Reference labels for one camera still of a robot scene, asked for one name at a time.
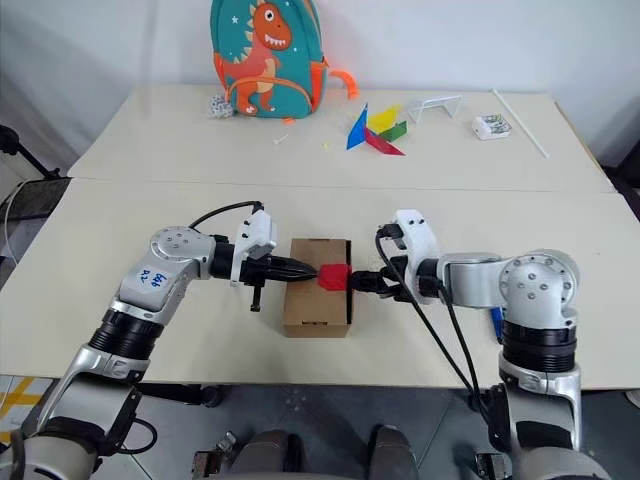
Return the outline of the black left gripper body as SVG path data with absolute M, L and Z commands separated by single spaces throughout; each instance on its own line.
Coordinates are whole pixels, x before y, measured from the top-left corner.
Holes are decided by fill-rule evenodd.
M 251 312 L 261 311 L 262 289 L 265 286 L 270 267 L 270 254 L 267 254 L 260 259 L 247 258 L 241 263 L 239 281 L 243 285 L 253 288 L 250 305 Z

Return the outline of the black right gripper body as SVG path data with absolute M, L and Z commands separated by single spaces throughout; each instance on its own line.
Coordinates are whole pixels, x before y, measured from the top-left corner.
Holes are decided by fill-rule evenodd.
M 415 295 L 409 289 L 410 282 L 406 279 L 408 271 L 408 256 L 400 255 L 387 258 L 382 269 L 384 278 L 391 282 L 382 294 L 383 299 L 393 299 L 400 303 L 416 303 Z

